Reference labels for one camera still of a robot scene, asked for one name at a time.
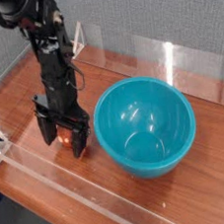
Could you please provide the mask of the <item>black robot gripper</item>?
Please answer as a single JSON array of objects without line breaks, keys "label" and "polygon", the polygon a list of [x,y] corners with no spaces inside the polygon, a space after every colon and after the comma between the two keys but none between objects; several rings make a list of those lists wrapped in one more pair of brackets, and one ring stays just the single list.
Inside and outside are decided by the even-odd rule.
[{"label": "black robot gripper", "polygon": [[91,132],[89,115],[78,104],[82,87],[77,87],[75,73],[80,70],[73,65],[72,55],[62,55],[59,48],[38,50],[37,60],[45,93],[35,95],[33,101],[42,138],[50,145],[57,136],[57,126],[72,130],[73,155],[80,158]]}]

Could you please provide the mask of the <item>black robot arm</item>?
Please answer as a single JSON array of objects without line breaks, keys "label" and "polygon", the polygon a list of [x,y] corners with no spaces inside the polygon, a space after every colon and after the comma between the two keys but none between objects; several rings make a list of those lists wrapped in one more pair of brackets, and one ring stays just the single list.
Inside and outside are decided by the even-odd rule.
[{"label": "black robot arm", "polygon": [[69,131],[74,157],[87,147],[89,115],[78,104],[73,43],[65,30],[64,18],[54,0],[0,0],[0,27],[18,28],[30,41],[39,62],[44,94],[33,96],[37,124],[46,144],[58,135],[58,128]]}]

